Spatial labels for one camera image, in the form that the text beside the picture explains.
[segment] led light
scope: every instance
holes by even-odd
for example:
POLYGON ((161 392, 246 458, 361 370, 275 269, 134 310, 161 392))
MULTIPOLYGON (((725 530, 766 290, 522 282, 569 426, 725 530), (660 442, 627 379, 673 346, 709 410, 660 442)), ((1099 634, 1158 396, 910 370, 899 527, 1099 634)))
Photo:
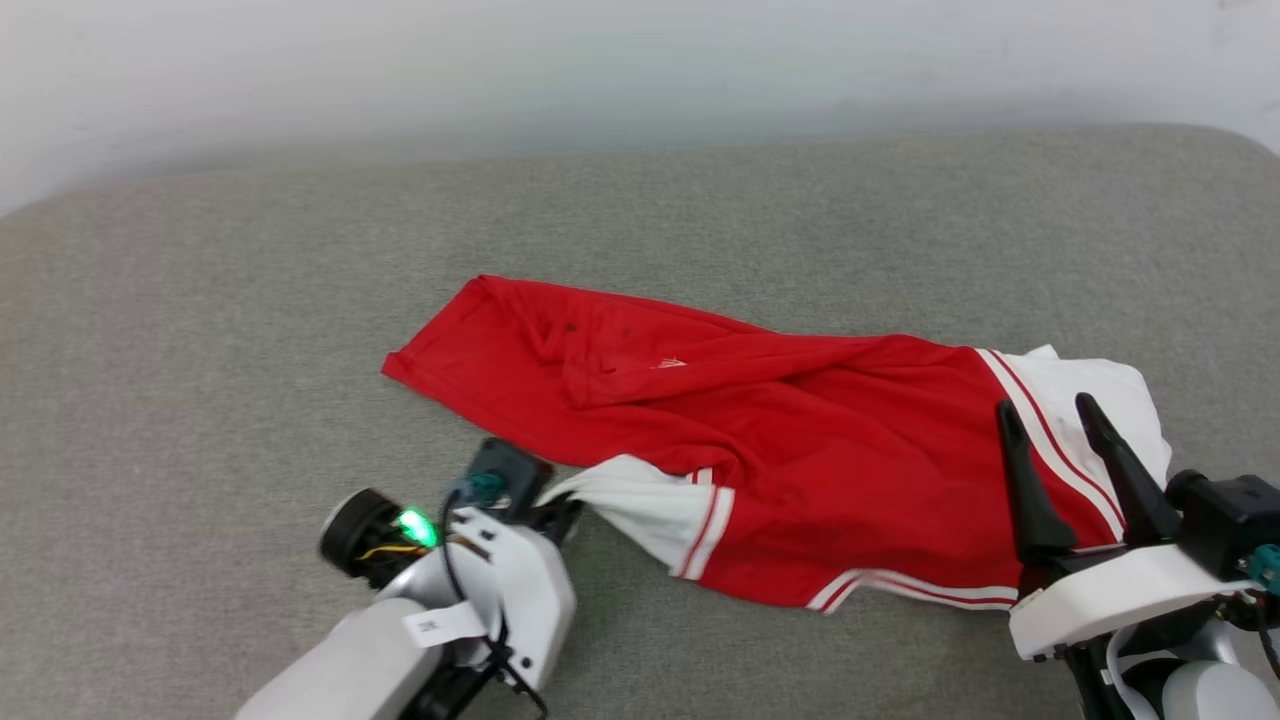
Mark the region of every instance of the led light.
POLYGON ((404 534, 413 538, 413 542, 422 547, 435 547, 438 541, 435 527, 417 510, 408 507, 396 518, 396 524, 404 530, 404 534))

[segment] clothing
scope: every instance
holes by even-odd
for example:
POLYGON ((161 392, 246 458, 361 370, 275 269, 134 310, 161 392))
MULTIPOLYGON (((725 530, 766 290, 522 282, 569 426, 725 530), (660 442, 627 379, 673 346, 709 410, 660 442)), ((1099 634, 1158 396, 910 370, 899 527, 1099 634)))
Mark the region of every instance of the clothing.
POLYGON ((1152 477, 1170 451, 1142 375, 1107 360, 916 337, 791 336, 654 300, 479 277, 383 372, 556 462, 673 575, 833 611, 858 585, 1007 607, 1020 565, 996 432, 1012 398, 1082 546, 1123 533, 1074 397, 1152 477))

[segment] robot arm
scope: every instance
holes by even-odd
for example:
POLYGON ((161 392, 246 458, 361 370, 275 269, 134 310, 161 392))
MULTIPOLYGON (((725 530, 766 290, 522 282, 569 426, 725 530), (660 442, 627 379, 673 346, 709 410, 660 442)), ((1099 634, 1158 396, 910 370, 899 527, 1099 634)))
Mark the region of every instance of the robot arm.
POLYGON ((1211 483, 1192 470, 1161 492, 1093 397, 1078 396, 1076 410, 1125 516, 1116 546, 1074 548, 1018 413, 1007 401, 997 407, 1023 562, 1009 621, 1018 653, 1064 660, 1087 720, 1280 720, 1267 688, 1236 662, 1226 628, 1262 633, 1275 665, 1266 633, 1280 624, 1280 491, 1253 475, 1211 483), (1120 664, 1161 651, 1170 657, 1120 664))
POLYGON ((378 591, 260 689, 237 720, 453 720, 489 682, 547 714, 577 601, 558 544, 581 503, 534 507, 550 468, 494 438, 449 488, 444 542, 372 489, 338 506, 320 553, 378 591))

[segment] white label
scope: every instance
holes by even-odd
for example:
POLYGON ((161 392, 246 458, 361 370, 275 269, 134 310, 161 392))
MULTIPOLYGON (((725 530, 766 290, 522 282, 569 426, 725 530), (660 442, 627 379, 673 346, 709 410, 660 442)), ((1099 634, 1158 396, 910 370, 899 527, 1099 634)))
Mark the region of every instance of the white label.
POLYGON ((434 647, 460 638, 479 638, 486 634, 484 623, 480 621, 470 601, 406 615, 403 621, 417 647, 434 647))

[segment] gray couch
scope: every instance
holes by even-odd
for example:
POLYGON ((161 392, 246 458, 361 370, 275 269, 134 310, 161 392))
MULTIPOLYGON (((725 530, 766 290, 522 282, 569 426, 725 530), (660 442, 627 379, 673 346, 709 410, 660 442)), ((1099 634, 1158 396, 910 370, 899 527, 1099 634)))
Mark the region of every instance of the gray couch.
MULTIPOLYGON (((434 506, 484 436, 383 378, 477 273, 787 332, 1146 373, 1175 469, 1280 478, 1280 159, 1115 127, 183 177, 0 220, 0 716, 227 719, 369 598, 356 488, 434 506)), ((596 519, 553 717, 1069 720, 1005 620, 666 577, 596 519)), ((1238 643, 1261 670, 1256 639, 1238 643)), ((532 717, 493 691, 467 720, 532 717)))

